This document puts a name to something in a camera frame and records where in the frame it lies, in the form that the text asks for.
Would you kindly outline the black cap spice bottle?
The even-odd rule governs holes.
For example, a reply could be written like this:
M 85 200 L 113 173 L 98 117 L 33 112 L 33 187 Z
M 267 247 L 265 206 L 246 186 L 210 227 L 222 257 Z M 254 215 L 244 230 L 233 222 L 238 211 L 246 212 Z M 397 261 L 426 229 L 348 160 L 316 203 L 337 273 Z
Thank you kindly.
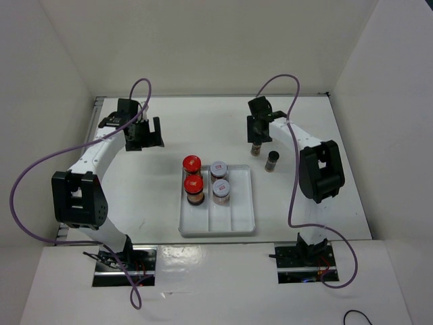
M 267 161 L 265 163 L 265 171 L 269 173 L 274 172 L 278 160 L 279 160 L 279 152 L 274 150 L 270 151 L 268 154 Z
M 257 157 L 260 155 L 262 144 L 260 142 L 253 142 L 251 146 L 250 153 L 252 156 Z

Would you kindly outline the red lid chili jar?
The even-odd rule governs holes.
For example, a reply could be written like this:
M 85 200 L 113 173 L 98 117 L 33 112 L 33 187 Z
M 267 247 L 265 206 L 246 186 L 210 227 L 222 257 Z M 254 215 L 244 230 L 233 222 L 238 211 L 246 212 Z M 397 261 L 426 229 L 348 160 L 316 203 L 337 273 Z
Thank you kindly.
M 187 194 L 187 201 L 198 206 L 204 201 L 204 182 L 199 175 L 188 175 L 183 182 Z
M 185 172 L 185 176 L 199 176 L 202 177 L 202 162 L 201 159 L 196 155 L 188 155 L 183 159 L 182 162 L 183 171 Z

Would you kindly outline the white lid spice jar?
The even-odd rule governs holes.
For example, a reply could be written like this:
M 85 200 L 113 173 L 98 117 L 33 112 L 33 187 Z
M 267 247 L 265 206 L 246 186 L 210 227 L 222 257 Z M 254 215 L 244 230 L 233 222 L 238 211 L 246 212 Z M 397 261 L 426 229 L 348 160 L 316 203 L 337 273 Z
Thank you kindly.
M 225 179 L 218 179 L 212 185 L 212 198 L 216 204 L 224 205 L 229 202 L 231 186 Z
M 210 178 L 212 183 L 220 179 L 226 179 L 227 173 L 228 166 L 223 161 L 214 161 L 210 166 Z

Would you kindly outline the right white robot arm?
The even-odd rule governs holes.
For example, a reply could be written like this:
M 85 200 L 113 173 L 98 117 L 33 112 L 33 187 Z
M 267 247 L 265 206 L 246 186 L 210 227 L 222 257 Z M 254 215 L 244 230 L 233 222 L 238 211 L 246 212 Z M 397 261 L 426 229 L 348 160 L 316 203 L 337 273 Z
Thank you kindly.
M 326 229 L 318 218 L 329 212 L 325 200 L 339 194 L 345 183 L 338 144 L 318 139 L 293 122 L 287 114 L 272 111 L 266 97 L 248 102 L 247 141 L 250 153 L 260 154 L 263 143 L 277 140 L 295 153 L 295 188 L 303 194 L 304 215 L 296 239 L 296 258 L 304 266 L 313 265 L 327 246 Z

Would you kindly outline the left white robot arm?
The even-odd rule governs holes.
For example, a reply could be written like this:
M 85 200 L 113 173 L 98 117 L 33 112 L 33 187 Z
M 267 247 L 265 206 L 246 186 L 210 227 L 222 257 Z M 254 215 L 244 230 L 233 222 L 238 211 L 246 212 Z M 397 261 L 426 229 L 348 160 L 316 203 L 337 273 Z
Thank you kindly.
M 101 181 L 121 149 L 140 151 L 164 145 L 160 119 L 146 118 L 148 106 L 120 98 L 116 111 L 103 118 L 95 132 L 96 143 L 67 171 L 51 178 L 55 218 L 78 229 L 97 242 L 107 259 L 119 270 L 128 270 L 143 258 L 134 250 L 131 239 L 109 219 L 109 206 Z

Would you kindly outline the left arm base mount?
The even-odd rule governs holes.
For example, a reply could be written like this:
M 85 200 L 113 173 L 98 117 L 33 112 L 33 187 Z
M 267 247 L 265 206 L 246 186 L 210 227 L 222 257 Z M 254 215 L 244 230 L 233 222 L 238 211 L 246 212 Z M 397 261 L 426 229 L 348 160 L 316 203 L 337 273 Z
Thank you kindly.
M 137 286 L 154 286 L 156 280 L 156 246 L 135 246 L 133 260 L 124 262 L 131 280 Z M 105 251 L 98 253 L 83 252 L 83 255 L 95 261 L 92 287 L 130 286 L 120 264 Z

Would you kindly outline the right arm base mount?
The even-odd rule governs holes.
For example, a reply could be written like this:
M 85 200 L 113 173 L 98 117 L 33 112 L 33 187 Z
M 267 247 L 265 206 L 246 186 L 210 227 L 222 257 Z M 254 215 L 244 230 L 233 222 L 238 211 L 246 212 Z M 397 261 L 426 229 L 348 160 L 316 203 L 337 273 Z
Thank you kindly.
M 339 275 L 334 258 L 334 251 L 328 244 L 323 253 L 308 261 L 303 261 L 295 244 L 274 247 L 274 253 L 268 257 L 275 261 L 279 284 L 300 284 L 320 282 L 338 282 Z

